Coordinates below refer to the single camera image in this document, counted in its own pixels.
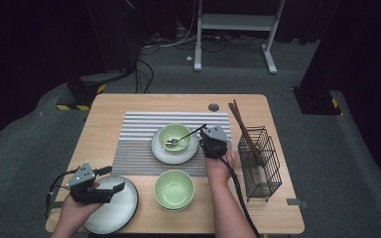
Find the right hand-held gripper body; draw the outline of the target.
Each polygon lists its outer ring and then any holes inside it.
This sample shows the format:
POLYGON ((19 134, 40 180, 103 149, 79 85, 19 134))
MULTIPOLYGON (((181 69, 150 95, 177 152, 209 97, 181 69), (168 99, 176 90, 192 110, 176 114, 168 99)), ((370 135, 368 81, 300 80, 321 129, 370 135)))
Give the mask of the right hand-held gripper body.
POLYGON ((202 128, 199 144, 204 155, 210 159, 219 159, 227 152, 228 138, 220 126, 202 128))

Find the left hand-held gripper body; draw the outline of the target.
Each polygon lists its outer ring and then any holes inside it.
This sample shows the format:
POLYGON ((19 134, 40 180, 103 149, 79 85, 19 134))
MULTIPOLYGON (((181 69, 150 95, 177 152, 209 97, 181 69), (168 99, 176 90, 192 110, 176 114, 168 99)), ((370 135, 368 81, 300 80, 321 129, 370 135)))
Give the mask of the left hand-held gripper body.
POLYGON ((94 182, 96 175, 89 162, 84 162, 66 183, 69 194, 75 202, 81 204, 109 203, 112 196, 110 189, 98 189, 94 182))

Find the metal spoon black handle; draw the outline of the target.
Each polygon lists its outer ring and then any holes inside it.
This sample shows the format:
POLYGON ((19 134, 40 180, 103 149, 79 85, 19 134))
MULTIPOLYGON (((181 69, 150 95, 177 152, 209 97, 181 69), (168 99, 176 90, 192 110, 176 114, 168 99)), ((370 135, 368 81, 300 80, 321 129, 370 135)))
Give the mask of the metal spoon black handle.
POLYGON ((205 124, 197 129, 191 130, 183 124, 170 124, 165 126, 160 132, 160 139, 166 148, 176 146, 186 147, 190 143, 190 136, 200 131, 205 124))

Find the green bowl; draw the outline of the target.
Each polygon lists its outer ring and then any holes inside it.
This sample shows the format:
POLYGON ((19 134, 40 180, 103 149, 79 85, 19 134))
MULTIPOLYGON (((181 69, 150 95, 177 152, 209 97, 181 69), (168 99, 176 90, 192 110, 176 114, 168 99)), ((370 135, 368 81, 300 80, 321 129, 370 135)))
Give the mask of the green bowl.
POLYGON ((190 132, 191 130, 185 125, 168 124, 159 131, 159 144, 169 152, 183 151, 191 143, 190 132))
POLYGON ((163 210, 166 210, 166 211, 169 211, 169 212, 178 212, 178 211, 182 211, 182 210, 187 209, 190 205, 191 205, 191 202, 188 203, 188 204, 185 204, 185 205, 183 205, 183 206, 177 207, 177 208, 169 208, 169 207, 167 207, 167 206, 164 206, 164 205, 162 205, 162 204, 159 204, 159 206, 160 206, 163 210))
POLYGON ((194 183, 192 178, 181 170, 163 172, 154 185, 154 196, 158 204, 177 208, 192 202, 194 183))

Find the white plate dark rim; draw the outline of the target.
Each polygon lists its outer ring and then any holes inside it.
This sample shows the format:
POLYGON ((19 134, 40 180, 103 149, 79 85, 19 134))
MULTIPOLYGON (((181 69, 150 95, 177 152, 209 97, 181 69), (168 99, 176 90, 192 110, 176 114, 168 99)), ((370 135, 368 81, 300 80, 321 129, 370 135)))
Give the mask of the white plate dark rim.
POLYGON ((196 135, 190 136, 190 144, 180 152, 169 152, 162 148, 159 143, 159 131, 157 131, 151 141, 153 155, 161 162, 169 165, 178 165, 190 160, 198 150, 198 139, 196 135))
POLYGON ((105 203, 93 212, 83 227, 91 233, 110 234, 126 226, 133 218, 139 202, 135 185, 124 177, 106 177, 98 181, 100 188, 109 189, 124 182, 124 189, 113 195, 109 203, 105 203))

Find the black wire cutlery basket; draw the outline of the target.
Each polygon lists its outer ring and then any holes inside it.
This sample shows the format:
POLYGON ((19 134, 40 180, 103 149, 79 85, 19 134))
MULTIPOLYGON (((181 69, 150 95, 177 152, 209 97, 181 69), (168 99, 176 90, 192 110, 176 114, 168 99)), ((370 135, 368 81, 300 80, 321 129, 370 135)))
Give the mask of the black wire cutlery basket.
POLYGON ((264 126, 248 127, 238 143, 247 200, 269 198, 282 184, 272 137, 264 126))

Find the person's right hand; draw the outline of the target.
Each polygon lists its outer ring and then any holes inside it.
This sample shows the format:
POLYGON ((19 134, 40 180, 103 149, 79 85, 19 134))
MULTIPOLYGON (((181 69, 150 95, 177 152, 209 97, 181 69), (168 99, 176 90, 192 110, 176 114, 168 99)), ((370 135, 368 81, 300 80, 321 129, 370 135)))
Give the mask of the person's right hand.
POLYGON ((235 167, 235 153, 228 150, 220 159, 205 159, 205 173, 211 185, 227 185, 235 167))

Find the person's left hand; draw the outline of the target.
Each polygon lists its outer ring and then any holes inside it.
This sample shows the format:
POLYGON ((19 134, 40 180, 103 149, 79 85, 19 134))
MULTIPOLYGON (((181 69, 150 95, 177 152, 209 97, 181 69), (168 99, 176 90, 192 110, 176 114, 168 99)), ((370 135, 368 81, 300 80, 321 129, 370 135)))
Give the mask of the person's left hand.
POLYGON ((63 201, 58 227, 76 231, 101 206, 102 203, 81 204, 68 195, 63 201))

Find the grey striped placemat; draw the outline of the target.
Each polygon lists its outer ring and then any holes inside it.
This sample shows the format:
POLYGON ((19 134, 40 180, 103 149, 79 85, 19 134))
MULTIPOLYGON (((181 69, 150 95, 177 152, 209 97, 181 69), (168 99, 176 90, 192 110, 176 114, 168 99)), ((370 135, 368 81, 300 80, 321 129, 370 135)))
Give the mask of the grey striped placemat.
POLYGON ((182 164, 165 164, 153 155, 151 141, 154 134, 172 123, 183 124, 191 130, 202 124, 208 128, 220 126, 227 135, 227 147, 232 147, 227 113, 127 111, 112 163, 112 174, 118 176, 158 176, 167 170, 182 170, 192 177, 203 177, 205 165, 199 143, 196 154, 182 164))

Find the black stand base yellow stripes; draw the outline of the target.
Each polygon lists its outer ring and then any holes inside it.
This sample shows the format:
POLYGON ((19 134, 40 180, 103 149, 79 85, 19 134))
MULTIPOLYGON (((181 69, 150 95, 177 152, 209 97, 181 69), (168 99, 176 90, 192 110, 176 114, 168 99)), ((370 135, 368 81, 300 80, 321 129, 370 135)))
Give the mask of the black stand base yellow stripes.
POLYGON ((293 88, 300 110, 306 115, 340 115, 336 99, 329 93, 309 92, 299 87, 293 88))
POLYGON ((103 78, 103 73, 70 79, 66 83, 66 88, 63 90, 56 107, 63 111, 87 111, 91 108, 95 97, 104 91, 105 86, 106 81, 103 78))

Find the black equipment column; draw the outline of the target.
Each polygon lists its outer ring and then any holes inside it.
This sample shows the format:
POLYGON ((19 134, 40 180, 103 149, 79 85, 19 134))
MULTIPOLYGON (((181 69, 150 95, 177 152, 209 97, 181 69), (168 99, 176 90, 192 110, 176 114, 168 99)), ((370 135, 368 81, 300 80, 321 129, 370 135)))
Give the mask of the black equipment column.
POLYGON ((133 31, 142 13, 141 0, 86 0, 104 71, 129 73, 134 65, 133 31))

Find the dark curtain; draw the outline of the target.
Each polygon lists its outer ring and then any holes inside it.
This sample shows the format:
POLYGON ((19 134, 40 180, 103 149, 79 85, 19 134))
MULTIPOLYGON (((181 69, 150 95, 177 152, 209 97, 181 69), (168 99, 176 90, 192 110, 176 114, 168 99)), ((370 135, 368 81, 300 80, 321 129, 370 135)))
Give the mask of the dark curtain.
POLYGON ((51 50, 73 0, 0 0, 0 132, 66 82, 51 50))
POLYGON ((343 93, 381 170, 381 0, 339 0, 302 87, 343 93))

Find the white metal stand frame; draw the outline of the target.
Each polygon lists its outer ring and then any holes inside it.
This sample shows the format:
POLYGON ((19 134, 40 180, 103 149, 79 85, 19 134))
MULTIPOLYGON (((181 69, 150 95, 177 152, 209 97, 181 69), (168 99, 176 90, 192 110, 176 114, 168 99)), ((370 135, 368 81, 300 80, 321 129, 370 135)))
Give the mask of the white metal stand frame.
POLYGON ((203 0, 197 2, 197 25, 196 43, 193 59, 193 70, 202 70, 202 47, 201 36, 203 30, 231 30, 231 31, 253 31, 268 32, 267 43, 261 46, 267 68, 271 74, 278 72, 274 63, 271 48, 281 20, 286 0, 279 0, 276 13, 271 16, 258 15, 230 15, 230 14, 206 14, 202 10, 203 0))

